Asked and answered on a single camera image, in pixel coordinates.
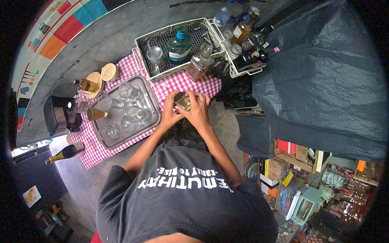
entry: wooden lid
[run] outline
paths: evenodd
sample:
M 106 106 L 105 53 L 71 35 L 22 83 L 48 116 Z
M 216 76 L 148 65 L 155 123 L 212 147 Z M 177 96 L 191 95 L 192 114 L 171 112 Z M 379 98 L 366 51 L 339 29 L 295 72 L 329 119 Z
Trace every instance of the wooden lid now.
M 86 77 L 87 80 L 89 81 L 92 81 L 92 82 L 95 82 L 98 84 L 99 86 L 99 89 L 92 93 L 92 92 L 88 92 L 88 91 L 84 91 L 84 95 L 86 98 L 89 98 L 89 99 L 92 99 L 96 96 L 98 96 L 101 92 L 101 90 L 103 89 L 103 80 L 101 79 L 101 75 L 99 72 L 93 72 L 91 74 L 88 75 L 88 77 Z
M 101 70 L 101 77 L 104 81 L 110 81 L 116 75 L 116 66 L 113 63 L 108 63 Z

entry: black t-shirt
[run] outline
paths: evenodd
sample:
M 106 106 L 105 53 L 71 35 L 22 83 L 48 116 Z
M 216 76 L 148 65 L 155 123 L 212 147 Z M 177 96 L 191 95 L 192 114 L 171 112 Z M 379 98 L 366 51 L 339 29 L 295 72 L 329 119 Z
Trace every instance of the black t-shirt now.
M 275 242 L 278 231 L 257 181 L 232 188 L 211 154 L 188 140 L 159 146 L 134 180 L 113 166 L 96 225 L 103 242 L 173 233 L 204 242 Z

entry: black coffee maker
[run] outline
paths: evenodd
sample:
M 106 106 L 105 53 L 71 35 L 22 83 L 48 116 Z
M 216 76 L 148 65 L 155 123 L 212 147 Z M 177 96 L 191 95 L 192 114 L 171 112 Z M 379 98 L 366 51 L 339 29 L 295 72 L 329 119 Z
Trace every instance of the black coffee maker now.
M 71 132 L 80 131 L 82 117 L 80 113 L 74 113 L 70 104 L 74 98 L 49 96 L 43 106 L 47 130 L 50 136 L 62 133 L 65 129 Z

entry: red gingham tablecloth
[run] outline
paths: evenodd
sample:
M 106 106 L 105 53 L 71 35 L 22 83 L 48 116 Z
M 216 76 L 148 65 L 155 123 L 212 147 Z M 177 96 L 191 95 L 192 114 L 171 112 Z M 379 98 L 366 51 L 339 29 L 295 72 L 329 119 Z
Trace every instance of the red gingham tablecloth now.
M 125 80 L 134 75 L 141 75 L 151 85 L 151 88 L 154 91 L 154 94 L 158 100 L 162 112 L 167 95 L 174 90 L 193 90 L 196 93 L 208 94 L 209 97 L 213 97 L 221 89 L 220 79 L 213 78 L 211 76 L 206 76 L 201 82 L 192 82 L 186 71 L 177 72 L 169 77 L 160 80 L 157 83 L 151 83 L 147 78 L 145 71 L 139 70 L 137 68 L 136 62 L 139 66 L 141 66 L 141 62 L 137 60 L 140 60 L 139 53 L 137 50 L 134 51 L 134 54 L 131 54 L 120 60 L 120 62 L 116 65 L 120 72 L 119 79 L 115 82 L 105 82 L 103 92 L 108 92 L 112 88 L 116 87 L 118 84 L 124 82 Z M 78 94 L 76 97 L 84 97 L 84 95 Z M 82 142 L 84 144 L 85 152 L 81 153 L 79 156 L 85 167 L 89 169 L 92 166 L 100 163 L 104 159 L 124 150 L 125 148 L 128 148 L 129 146 L 135 144 L 136 142 L 139 142 L 143 138 L 150 136 L 155 128 L 144 132 L 143 134 L 131 139 L 130 141 L 126 142 L 123 145 L 120 145 L 119 147 L 113 150 L 105 149 L 103 145 L 99 142 L 93 130 L 91 122 L 82 122 L 80 129 L 80 132 L 70 133 L 70 137 L 72 138 L 73 143 Z

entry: stack of plates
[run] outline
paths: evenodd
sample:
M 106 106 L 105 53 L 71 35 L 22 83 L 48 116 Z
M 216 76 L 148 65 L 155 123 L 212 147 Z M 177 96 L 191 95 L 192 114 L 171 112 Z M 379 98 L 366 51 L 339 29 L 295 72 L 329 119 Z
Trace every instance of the stack of plates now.
M 258 179 L 258 162 L 250 160 L 244 170 L 244 175 L 247 178 Z

